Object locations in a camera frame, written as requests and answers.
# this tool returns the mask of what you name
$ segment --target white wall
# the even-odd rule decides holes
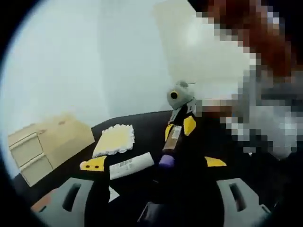
[[[161,0],[102,0],[101,48],[110,116],[170,109],[172,85],[153,6]]]
[[[109,117],[99,45],[100,1],[45,1],[16,32],[4,64],[8,133],[71,111],[96,125]]]

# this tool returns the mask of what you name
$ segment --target yellow cleaning pad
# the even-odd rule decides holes
[[[124,153],[133,148],[134,129],[132,125],[116,124],[102,131],[98,144],[93,152],[93,158],[103,155]]]

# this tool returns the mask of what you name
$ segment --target purple bottle cap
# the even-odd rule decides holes
[[[159,166],[163,168],[172,168],[175,165],[175,159],[173,156],[170,155],[163,155],[160,162]]]

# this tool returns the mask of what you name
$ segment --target small bottle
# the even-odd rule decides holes
[[[176,125],[172,128],[162,150],[163,156],[159,162],[159,167],[173,168],[175,166],[175,154],[177,152],[177,144],[182,139],[182,126]]]

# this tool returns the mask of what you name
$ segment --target drawer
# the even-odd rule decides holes
[[[45,154],[33,158],[20,168],[29,186],[34,185],[53,170]]]
[[[9,147],[18,167],[42,154],[37,133],[31,134]]]

